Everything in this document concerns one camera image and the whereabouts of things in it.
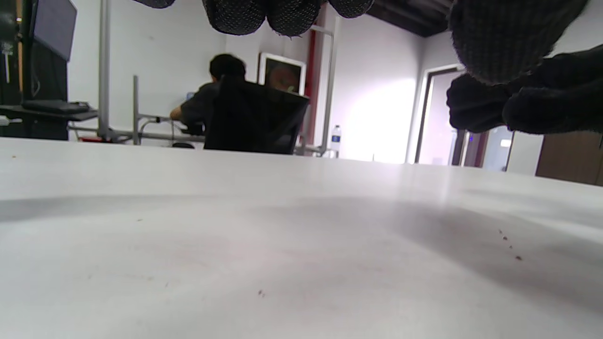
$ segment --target white table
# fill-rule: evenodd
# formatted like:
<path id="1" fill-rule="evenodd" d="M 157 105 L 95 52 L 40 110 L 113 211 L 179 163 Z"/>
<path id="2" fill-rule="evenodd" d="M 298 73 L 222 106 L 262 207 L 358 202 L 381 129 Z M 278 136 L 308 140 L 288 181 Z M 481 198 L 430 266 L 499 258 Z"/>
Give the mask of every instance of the white table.
<path id="1" fill-rule="evenodd" d="M 0 338 L 603 336 L 601 188 L 11 139 L 0 173 Z"/>

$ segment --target water bottle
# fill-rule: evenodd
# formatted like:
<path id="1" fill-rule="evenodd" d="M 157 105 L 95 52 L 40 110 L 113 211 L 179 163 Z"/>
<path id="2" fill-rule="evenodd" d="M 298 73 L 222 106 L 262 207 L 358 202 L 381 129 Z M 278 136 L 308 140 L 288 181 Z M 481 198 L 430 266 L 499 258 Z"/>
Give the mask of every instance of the water bottle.
<path id="1" fill-rule="evenodd" d="M 341 145 L 341 127 L 335 125 L 331 132 L 331 150 L 335 152 L 335 157 L 339 157 L 339 146 Z"/>

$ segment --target black glove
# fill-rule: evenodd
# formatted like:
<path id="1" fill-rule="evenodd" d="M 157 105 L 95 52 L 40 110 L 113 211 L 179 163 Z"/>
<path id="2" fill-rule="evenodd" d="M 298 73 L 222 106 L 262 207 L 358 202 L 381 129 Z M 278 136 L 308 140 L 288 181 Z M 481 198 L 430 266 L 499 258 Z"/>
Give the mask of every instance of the black glove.
<path id="1" fill-rule="evenodd" d="M 152 8 L 165 8 L 174 0 L 135 0 Z M 329 0 L 346 18 L 366 13 L 374 0 Z M 246 35 L 255 32 L 266 18 L 277 33 L 298 36 L 309 30 L 327 0 L 203 0 L 211 26 L 222 33 Z"/>
<path id="2" fill-rule="evenodd" d="M 467 72 L 505 84 L 533 71 L 588 0 L 456 0 L 453 45 Z"/>
<path id="3" fill-rule="evenodd" d="M 603 45 L 544 59 L 530 75 L 488 86 L 468 74 L 447 92 L 450 124 L 481 133 L 507 125 L 533 134 L 603 132 Z"/>

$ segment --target black hair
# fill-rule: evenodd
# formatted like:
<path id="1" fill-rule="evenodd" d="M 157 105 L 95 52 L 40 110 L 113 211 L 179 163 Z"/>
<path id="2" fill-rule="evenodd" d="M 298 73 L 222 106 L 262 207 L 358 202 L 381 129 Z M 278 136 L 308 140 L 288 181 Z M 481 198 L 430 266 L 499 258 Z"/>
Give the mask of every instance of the black hair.
<path id="1" fill-rule="evenodd" d="M 245 78 L 245 63 L 231 54 L 218 54 L 209 62 L 209 74 L 217 80 L 223 75 Z"/>

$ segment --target framed picture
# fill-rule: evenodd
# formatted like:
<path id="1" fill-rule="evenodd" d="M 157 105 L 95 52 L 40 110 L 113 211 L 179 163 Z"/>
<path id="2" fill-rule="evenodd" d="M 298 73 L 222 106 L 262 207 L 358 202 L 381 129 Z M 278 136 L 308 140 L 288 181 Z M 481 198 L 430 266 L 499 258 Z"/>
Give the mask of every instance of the framed picture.
<path id="1" fill-rule="evenodd" d="M 257 83 L 304 95 L 306 64 L 280 55 L 260 53 Z"/>

